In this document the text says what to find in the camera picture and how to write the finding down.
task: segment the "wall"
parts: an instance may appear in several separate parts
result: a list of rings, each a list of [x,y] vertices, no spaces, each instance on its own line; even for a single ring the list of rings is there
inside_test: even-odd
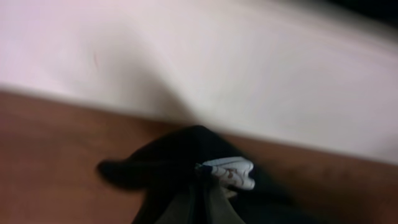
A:
[[[398,162],[388,27],[289,1],[0,4],[2,88]]]

